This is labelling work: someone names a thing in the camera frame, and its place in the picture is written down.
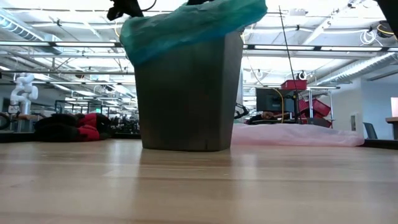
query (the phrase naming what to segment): gray trash can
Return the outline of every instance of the gray trash can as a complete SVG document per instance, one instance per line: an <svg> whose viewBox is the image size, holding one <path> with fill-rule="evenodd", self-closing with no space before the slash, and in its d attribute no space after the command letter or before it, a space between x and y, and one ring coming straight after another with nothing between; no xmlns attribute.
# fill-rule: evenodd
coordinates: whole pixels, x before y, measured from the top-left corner
<svg viewBox="0 0 398 224"><path fill-rule="evenodd" d="M192 152L229 148L242 49L233 32L135 66L143 147Z"/></svg>

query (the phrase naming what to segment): teal plastic bag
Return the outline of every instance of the teal plastic bag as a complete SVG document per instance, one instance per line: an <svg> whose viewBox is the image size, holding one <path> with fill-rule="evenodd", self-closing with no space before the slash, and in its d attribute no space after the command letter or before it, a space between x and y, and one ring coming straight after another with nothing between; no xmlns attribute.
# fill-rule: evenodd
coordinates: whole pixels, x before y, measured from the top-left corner
<svg viewBox="0 0 398 224"><path fill-rule="evenodd" d="M214 0L183 5L170 14L133 17L122 26L120 41L133 65L171 48L195 44L246 27L267 13L265 0Z"/></svg>

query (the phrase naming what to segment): table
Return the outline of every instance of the table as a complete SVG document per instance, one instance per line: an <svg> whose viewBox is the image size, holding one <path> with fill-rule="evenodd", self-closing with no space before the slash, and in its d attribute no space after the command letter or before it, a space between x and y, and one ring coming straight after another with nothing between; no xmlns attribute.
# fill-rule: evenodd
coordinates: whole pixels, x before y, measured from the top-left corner
<svg viewBox="0 0 398 224"><path fill-rule="evenodd" d="M392 124L392 132L394 133L394 139L398 140L398 117L386 118L387 123Z"/></svg>
<svg viewBox="0 0 398 224"><path fill-rule="evenodd" d="M0 144L0 223L396 224L397 186L387 149Z"/></svg>

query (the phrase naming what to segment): pink blanket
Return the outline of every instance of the pink blanket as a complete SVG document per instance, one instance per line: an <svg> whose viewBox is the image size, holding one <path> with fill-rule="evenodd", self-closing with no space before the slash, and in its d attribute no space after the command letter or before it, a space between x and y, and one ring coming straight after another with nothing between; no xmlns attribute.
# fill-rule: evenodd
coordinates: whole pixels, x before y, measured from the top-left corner
<svg viewBox="0 0 398 224"><path fill-rule="evenodd" d="M232 144L276 146L341 146L364 144L354 131L338 131L301 124L234 124Z"/></svg>

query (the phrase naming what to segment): chair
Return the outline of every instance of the chair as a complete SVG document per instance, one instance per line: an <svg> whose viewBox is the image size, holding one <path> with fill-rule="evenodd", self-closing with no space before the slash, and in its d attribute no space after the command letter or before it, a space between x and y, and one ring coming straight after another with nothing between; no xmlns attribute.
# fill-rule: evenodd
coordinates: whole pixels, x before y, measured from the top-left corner
<svg viewBox="0 0 398 224"><path fill-rule="evenodd" d="M376 131L374 130L373 124L363 123L365 125L366 133L368 134L368 139L377 139Z"/></svg>

